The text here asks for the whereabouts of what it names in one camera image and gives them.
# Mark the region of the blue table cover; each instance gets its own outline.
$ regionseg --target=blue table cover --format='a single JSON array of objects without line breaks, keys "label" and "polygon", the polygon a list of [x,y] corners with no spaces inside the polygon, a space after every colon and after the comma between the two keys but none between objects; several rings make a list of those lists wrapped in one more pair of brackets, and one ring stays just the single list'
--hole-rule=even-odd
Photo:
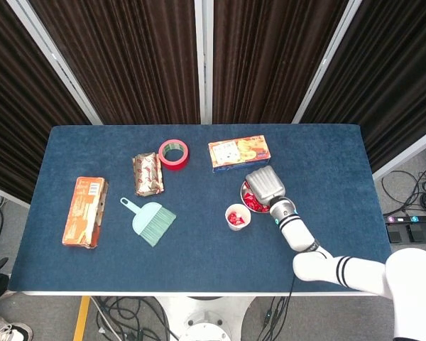
[{"label": "blue table cover", "polygon": [[[360,128],[346,124],[57,126],[49,138],[9,288],[13,291],[287,293],[295,253],[270,215],[231,231],[224,212],[241,202],[246,174],[212,172],[207,144],[265,135],[270,165],[311,233],[334,256],[384,262],[390,254]],[[138,197],[131,158],[180,139],[190,161],[163,169],[164,193]],[[96,249],[66,247],[62,234],[79,176],[109,182]],[[157,201],[177,215],[156,247],[134,233],[120,202]],[[295,292],[345,291],[323,282]]]}]

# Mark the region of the tape roll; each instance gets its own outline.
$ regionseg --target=tape roll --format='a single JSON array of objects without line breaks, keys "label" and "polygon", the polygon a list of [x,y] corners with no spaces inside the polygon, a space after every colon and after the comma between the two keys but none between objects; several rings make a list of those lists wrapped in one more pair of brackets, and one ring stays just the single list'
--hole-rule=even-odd
[{"label": "tape roll", "polygon": [[[165,158],[165,155],[168,151],[171,151],[173,149],[178,149],[179,151],[183,152],[183,155],[181,158],[179,158],[176,161],[169,161]],[[161,144],[161,147],[159,147],[158,156],[161,160],[161,163],[167,168],[172,171],[178,171],[179,169],[184,168],[187,165],[187,161],[190,155],[190,151],[186,146],[186,143],[180,140],[167,140],[163,144]]]}]

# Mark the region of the cardboard box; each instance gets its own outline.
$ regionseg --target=cardboard box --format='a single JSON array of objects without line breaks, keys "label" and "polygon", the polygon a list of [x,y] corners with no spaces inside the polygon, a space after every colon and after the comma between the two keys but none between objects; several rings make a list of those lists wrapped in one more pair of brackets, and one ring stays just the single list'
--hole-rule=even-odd
[{"label": "cardboard box", "polygon": [[271,157],[263,135],[211,142],[208,144],[208,149],[212,159],[213,173],[231,168],[266,164]]},{"label": "cardboard box", "polygon": [[63,245],[92,249],[98,245],[108,184],[103,178],[79,177],[63,234]]}]

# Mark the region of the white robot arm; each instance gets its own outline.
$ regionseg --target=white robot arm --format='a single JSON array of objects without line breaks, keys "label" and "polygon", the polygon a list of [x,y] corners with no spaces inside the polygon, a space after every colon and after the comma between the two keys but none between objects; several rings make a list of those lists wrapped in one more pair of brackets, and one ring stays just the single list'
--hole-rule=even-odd
[{"label": "white robot arm", "polygon": [[271,166],[246,176],[257,199],[270,214],[290,247],[295,275],[303,281],[326,281],[393,300],[394,340],[426,340],[426,251],[403,249],[385,264],[352,256],[333,257],[312,236]]}]

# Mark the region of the dark brown curtain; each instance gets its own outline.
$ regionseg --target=dark brown curtain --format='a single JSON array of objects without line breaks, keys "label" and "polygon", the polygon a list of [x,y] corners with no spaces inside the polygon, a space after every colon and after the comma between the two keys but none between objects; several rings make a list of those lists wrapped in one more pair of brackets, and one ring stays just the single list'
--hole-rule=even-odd
[{"label": "dark brown curtain", "polygon": [[31,0],[105,124],[200,123],[193,0]]},{"label": "dark brown curtain", "polygon": [[365,0],[302,122],[360,124],[374,171],[426,134],[426,0]]},{"label": "dark brown curtain", "polygon": [[347,0],[216,0],[214,123],[290,123]]},{"label": "dark brown curtain", "polygon": [[88,123],[27,30],[0,1],[0,189],[30,202],[51,128]]}]

